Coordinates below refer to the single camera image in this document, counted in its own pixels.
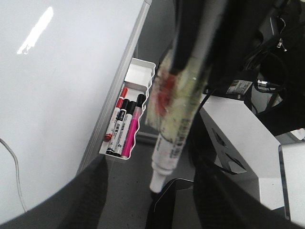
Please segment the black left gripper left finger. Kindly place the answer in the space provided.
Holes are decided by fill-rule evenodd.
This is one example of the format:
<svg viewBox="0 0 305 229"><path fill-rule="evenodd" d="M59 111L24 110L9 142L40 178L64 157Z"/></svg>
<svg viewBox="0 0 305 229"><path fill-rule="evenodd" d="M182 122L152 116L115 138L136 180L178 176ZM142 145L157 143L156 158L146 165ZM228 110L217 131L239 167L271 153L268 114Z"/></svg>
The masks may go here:
<svg viewBox="0 0 305 229"><path fill-rule="evenodd" d="M98 155L53 196L1 224L2 229L95 229L106 202L108 166Z"/></svg>

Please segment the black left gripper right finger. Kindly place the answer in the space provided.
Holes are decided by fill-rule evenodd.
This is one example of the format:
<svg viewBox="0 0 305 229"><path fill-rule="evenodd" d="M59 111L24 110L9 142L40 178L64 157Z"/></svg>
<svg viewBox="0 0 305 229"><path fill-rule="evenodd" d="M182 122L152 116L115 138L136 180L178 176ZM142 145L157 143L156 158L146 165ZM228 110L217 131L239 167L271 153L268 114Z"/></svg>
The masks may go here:
<svg viewBox="0 0 305 229"><path fill-rule="evenodd" d="M298 229L243 191L215 166L195 169L193 198L203 229Z"/></svg>

